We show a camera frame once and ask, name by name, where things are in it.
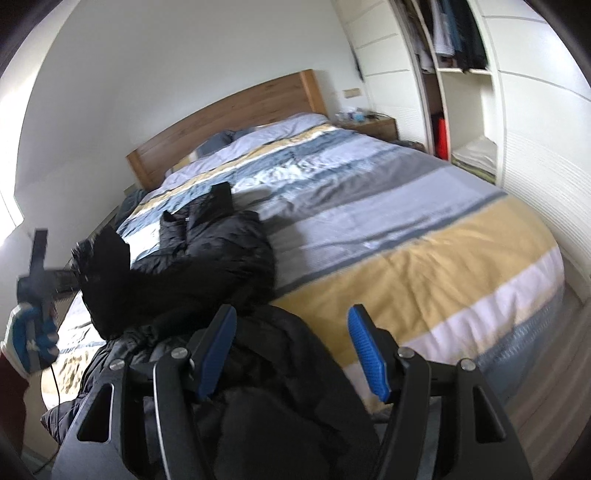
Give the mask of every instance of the dark pillow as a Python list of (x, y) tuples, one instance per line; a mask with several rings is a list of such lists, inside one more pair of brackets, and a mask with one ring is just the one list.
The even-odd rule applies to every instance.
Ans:
[(203, 158), (227, 147), (234, 141), (233, 135), (234, 132), (232, 130), (224, 130), (223, 132), (212, 135), (196, 148), (197, 156)]
[(244, 135), (248, 135), (253, 133), (256, 130), (255, 127), (249, 127), (249, 128), (244, 128), (242, 130), (239, 130), (238, 132), (232, 132), (232, 141), (236, 141), (238, 140), (240, 137), (244, 137)]

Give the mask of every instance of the wooden headboard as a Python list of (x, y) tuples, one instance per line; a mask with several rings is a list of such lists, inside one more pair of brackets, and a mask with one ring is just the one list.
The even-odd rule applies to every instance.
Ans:
[(303, 70), (230, 95), (183, 118), (127, 156), (141, 186), (154, 190), (164, 173), (222, 130), (283, 120), (295, 113), (327, 115), (314, 70)]

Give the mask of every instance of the black puffer jacket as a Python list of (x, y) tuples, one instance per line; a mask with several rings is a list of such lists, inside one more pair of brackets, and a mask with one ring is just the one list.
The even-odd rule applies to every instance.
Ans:
[(105, 340), (173, 307), (209, 321), (222, 303), (248, 314), (273, 298), (273, 251), (258, 215), (234, 210), (228, 183), (165, 212), (160, 249), (131, 270), (129, 260), (129, 245), (111, 228), (74, 250), (82, 298)]
[[(236, 338), (215, 392), (207, 402), (193, 406), (195, 427), (216, 477), (366, 478), (379, 448), (371, 420), (343, 371), (306, 324), (284, 310), (260, 305), (274, 280), (270, 247), (256, 214), (233, 212), (221, 201), (228, 196), (229, 187), (214, 187), (208, 196), (185, 207), (188, 210), (164, 215), (161, 245), (165, 247), (134, 266), (141, 271), (121, 269), (130, 278), (147, 275), (144, 282), (151, 275), (166, 279), (157, 284), (162, 291), (154, 286), (138, 288), (129, 280), (119, 284), (131, 292), (148, 289), (158, 297), (146, 299), (149, 307), (137, 306), (141, 314), (133, 312), (132, 300), (137, 297), (120, 296), (111, 289), (108, 281), (117, 282), (113, 272), (103, 265), (93, 267), (99, 273), (88, 275), (85, 302), (93, 321), (109, 332), (111, 340), (93, 358), (77, 398), (60, 405), (59, 411), (57, 407), (48, 411), (41, 420), (62, 443), (106, 365), (116, 358), (132, 364), (157, 360), (185, 345), (226, 301), (239, 306)], [(102, 248), (95, 243), (94, 253)], [(92, 265), (92, 255), (87, 259)], [(176, 273), (168, 276), (170, 271)], [(186, 301), (174, 301), (178, 297), (169, 288), (181, 288)], [(202, 295), (204, 291), (211, 298)], [(107, 306), (98, 303), (105, 293)], [(124, 309), (125, 315), (118, 309)], [(124, 326), (121, 336), (114, 333)], [(144, 399), (144, 413), (150, 470), (154, 478), (163, 478), (152, 398)]]

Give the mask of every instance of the wardrobe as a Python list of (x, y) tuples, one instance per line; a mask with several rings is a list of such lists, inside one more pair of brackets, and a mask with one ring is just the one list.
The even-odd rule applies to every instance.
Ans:
[[(493, 145), (495, 183), (544, 219), (563, 252), (567, 281), (586, 299), (589, 84), (558, 35), (523, 0), (467, 0), (486, 65), (441, 62), (427, 25), (433, 13), (426, 5), (435, 2), (444, 8), (445, 0), (333, 0), (372, 108), (396, 118), (402, 139), (441, 157), (454, 159), (479, 139)], [(437, 115), (444, 119), (443, 143), (436, 143)]]

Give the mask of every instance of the red sleeve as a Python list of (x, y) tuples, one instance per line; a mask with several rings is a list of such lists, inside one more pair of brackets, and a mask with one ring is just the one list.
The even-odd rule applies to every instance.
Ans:
[(0, 353), (0, 428), (17, 452), (22, 451), (25, 430), (25, 402), (22, 396), (29, 382), (21, 377)]

